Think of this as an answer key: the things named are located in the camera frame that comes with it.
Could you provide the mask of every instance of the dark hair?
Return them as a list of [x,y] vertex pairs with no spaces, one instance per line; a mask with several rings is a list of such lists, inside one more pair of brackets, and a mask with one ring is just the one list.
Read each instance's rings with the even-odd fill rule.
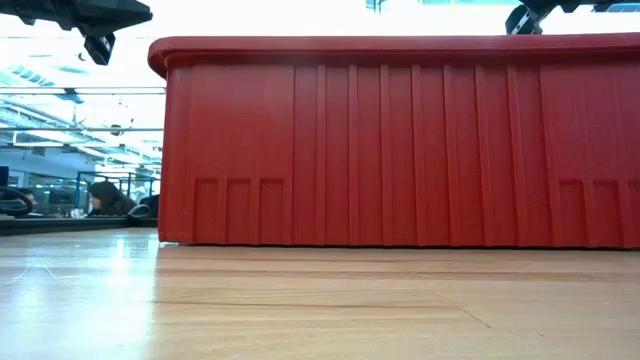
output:
[[27,188],[17,188],[14,189],[15,191],[19,192],[22,195],[33,195],[33,191],[27,189]]
[[127,215],[136,203],[126,197],[122,191],[108,181],[91,184],[89,193],[100,200],[100,209],[94,209],[89,215]]

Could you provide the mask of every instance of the red plastic crate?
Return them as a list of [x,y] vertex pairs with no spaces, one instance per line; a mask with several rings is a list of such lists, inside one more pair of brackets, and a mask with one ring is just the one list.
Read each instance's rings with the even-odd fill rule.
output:
[[168,38],[160,239],[640,247],[640,34]]

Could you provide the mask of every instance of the floor plank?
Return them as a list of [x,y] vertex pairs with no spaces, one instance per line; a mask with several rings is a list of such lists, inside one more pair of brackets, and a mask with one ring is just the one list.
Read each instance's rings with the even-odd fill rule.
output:
[[640,253],[0,239],[0,359],[637,359]]

